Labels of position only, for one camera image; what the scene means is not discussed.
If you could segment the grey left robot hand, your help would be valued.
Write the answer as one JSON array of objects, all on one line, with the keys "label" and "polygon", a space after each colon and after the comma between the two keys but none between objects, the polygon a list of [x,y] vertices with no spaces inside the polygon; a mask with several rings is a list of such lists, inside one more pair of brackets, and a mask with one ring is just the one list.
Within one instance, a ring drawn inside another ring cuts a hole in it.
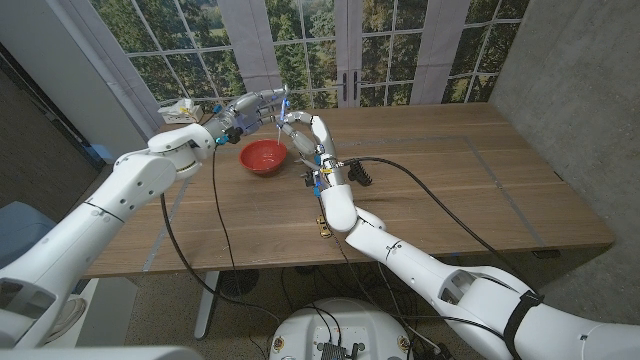
[{"label": "grey left robot hand", "polygon": [[243,136],[255,133],[262,125],[276,121],[282,101],[290,90],[278,89],[249,92],[213,115],[203,127],[216,142],[238,143]]}]

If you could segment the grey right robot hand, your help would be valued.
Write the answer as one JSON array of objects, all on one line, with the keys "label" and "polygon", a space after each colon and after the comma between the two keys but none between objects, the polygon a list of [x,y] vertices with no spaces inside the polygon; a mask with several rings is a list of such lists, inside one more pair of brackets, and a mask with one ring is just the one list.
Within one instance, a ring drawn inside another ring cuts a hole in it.
[{"label": "grey right robot hand", "polygon": [[[314,140],[295,130],[292,127],[294,123],[306,124]],[[345,184],[344,176],[338,168],[333,138],[328,126],[319,116],[294,111],[278,119],[277,125],[292,139],[294,146],[300,153],[300,161],[319,175],[328,187]]]}]

